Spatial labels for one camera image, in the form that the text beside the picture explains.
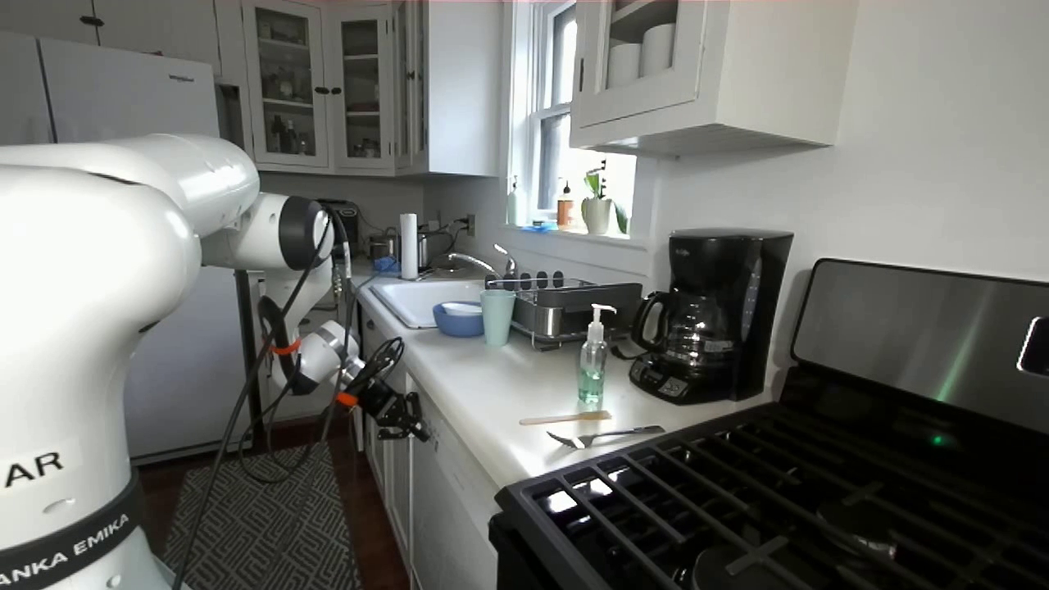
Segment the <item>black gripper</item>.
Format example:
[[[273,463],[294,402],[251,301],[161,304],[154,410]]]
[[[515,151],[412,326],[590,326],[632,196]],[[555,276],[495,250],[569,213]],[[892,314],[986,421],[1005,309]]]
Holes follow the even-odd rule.
[[[430,443],[424,416],[424,396],[420,392],[395,392],[387,382],[387,373],[401,363],[403,340],[391,338],[384,340],[367,363],[353,373],[347,390],[358,396],[358,405],[377,424],[393,431],[411,431],[420,443]]]

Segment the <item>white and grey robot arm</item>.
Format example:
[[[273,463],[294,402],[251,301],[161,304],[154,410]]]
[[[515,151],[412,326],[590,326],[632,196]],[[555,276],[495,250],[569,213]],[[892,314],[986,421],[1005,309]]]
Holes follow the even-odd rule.
[[[0,590],[182,579],[130,517],[124,392],[134,347],[207,264],[278,281],[261,355],[293,390],[330,381],[384,434],[424,431],[420,401],[384,382],[401,340],[359,355],[342,326],[298,330],[334,250],[318,204],[261,189],[212,133],[0,149]]]

